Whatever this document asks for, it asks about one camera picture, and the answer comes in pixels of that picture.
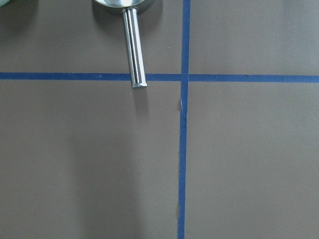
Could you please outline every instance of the light green bowl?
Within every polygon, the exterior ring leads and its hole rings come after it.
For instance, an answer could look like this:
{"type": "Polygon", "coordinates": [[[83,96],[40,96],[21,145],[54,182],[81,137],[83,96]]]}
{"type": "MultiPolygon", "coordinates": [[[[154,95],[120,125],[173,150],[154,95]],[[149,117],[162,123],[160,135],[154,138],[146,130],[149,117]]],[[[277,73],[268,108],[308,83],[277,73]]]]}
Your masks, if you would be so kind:
{"type": "Polygon", "coordinates": [[[0,6],[5,5],[8,1],[10,1],[10,0],[0,0],[0,6]]]}

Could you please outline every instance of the horizontal blue line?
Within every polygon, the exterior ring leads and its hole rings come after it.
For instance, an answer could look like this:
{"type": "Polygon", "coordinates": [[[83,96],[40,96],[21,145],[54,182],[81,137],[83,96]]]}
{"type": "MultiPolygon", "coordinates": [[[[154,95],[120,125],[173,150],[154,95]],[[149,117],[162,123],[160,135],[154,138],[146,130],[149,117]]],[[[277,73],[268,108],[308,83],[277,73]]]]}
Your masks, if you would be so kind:
{"type": "Polygon", "coordinates": [[[193,82],[286,82],[286,83],[319,83],[319,76],[289,75],[189,75],[193,82]]]}
{"type": "MultiPolygon", "coordinates": [[[[0,72],[0,80],[130,81],[129,74],[0,72]]],[[[180,74],[147,74],[148,81],[180,81],[180,74]]]]}

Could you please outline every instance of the gray surface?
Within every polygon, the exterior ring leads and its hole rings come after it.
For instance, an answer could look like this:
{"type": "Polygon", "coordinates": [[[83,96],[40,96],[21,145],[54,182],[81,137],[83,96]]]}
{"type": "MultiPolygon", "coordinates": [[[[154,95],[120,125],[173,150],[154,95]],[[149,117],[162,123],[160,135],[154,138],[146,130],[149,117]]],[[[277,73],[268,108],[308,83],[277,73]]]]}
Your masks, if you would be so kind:
{"type": "Polygon", "coordinates": [[[0,238],[176,238],[178,104],[178,82],[0,81],[0,238]]]}
{"type": "Polygon", "coordinates": [[[190,83],[187,239],[317,239],[319,84],[190,83]]]}
{"type": "MultiPolygon", "coordinates": [[[[140,17],[146,72],[179,73],[182,1],[140,17]]],[[[128,73],[122,19],[90,0],[12,0],[0,8],[0,72],[128,73]]]]}
{"type": "Polygon", "coordinates": [[[190,72],[319,75],[319,1],[191,1],[190,72]]]}

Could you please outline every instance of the silver handle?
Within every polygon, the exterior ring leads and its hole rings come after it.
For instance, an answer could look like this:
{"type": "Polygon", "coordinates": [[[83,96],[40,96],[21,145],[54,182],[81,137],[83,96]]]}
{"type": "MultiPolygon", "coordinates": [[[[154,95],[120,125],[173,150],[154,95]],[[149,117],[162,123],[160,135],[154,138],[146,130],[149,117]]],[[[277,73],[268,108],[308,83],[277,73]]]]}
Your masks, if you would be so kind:
{"type": "Polygon", "coordinates": [[[145,88],[147,83],[143,64],[138,12],[134,7],[124,9],[123,22],[132,88],[145,88]]]}

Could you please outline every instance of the metal handle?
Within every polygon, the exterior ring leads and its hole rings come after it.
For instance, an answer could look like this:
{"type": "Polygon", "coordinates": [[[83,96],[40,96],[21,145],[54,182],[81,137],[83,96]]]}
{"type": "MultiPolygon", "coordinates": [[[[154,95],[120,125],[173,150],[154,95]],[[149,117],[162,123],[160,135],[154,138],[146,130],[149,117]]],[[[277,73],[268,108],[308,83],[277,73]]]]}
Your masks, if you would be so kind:
{"type": "Polygon", "coordinates": [[[132,88],[145,88],[147,83],[143,64],[138,12],[134,7],[124,9],[123,22],[132,88]]]}

